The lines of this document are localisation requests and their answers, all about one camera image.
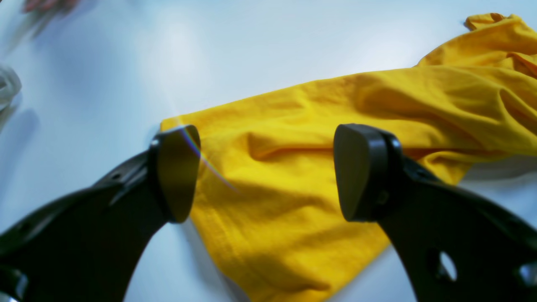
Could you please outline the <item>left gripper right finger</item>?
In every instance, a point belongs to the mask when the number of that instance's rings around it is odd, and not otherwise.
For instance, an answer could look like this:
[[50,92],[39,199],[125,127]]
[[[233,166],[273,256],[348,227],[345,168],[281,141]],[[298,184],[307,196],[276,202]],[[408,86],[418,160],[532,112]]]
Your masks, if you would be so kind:
[[334,170],[343,217],[382,228],[419,302],[535,302],[536,230],[441,181],[395,135],[339,125]]

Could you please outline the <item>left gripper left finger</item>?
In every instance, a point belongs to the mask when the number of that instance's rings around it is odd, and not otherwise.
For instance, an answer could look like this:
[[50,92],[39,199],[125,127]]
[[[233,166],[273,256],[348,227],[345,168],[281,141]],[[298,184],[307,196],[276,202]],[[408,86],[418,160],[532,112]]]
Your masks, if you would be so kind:
[[2,302],[122,302],[152,237],[188,218],[199,164],[198,130],[178,126],[25,216],[1,235]]

